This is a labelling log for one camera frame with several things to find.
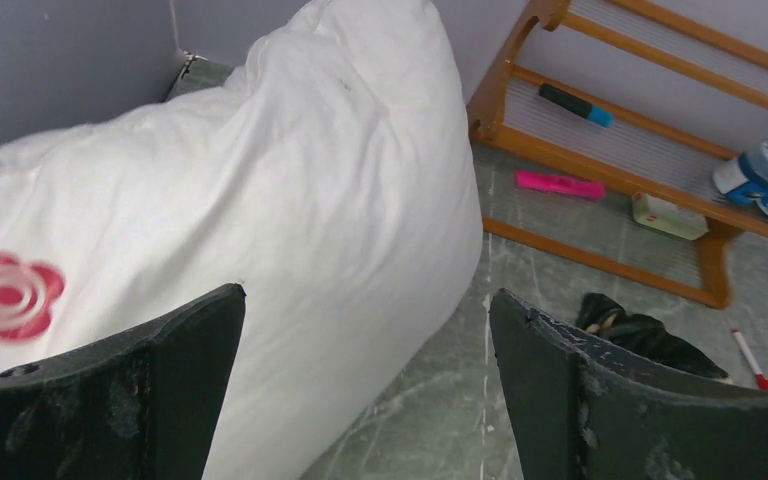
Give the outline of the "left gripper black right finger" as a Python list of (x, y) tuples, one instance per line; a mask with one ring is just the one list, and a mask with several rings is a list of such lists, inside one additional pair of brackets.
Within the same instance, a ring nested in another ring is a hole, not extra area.
[(508, 290), (489, 307), (527, 479), (768, 479), (768, 392), (659, 365)]

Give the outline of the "white pillow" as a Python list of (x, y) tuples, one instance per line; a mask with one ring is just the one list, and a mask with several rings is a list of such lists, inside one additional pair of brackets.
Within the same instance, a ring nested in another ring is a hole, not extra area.
[(198, 479), (295, 479), (450, 318), (481, 215), (430, 1), (312, 1), (217, 87), (0, 146), (0, 373), (223, 285)]

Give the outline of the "black pillowcase with beige flowers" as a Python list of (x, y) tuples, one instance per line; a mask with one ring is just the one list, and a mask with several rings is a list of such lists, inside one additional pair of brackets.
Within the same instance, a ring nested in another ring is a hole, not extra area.
[(732, 384), (730, 375), (700, 349), (646, 314), (629, 313), (601, 293), (584, 295), (575, 325), (641, 357), (692, 375)]

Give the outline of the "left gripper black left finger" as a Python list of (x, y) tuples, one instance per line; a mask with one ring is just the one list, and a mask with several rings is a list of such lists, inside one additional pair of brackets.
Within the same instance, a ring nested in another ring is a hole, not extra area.
[(198, 479), (241, 338), (223, 285), (167, 314), (0, 373), (0, 479)]

